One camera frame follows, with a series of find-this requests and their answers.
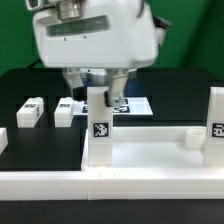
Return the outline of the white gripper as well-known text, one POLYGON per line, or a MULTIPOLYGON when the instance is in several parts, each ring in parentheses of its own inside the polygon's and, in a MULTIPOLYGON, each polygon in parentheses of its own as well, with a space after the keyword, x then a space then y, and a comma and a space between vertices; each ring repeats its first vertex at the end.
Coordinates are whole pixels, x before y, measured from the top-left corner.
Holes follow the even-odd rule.
POLYGON ((63 69, 76 101, 87 100, 79 68, 108 68, 105 103, 119 107, 128 80, 126 69, 149 66, 158 56, 156 29, 144 0, 32 0, 32 10, 44 65, 77 67, 63 69))

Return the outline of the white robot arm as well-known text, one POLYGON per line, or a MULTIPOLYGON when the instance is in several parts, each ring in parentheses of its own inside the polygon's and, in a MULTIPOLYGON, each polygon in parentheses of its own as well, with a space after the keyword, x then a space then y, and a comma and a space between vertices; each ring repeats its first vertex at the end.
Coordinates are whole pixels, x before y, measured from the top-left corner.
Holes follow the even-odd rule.
POLYGON ((74 76, 106 76, 106 102, 120 104, 128 72, 152 65, 158 56, 156 27, 145 0, 25 0, 34 13, 39 57, 63 68, 74 96, 82 84, 74 76))

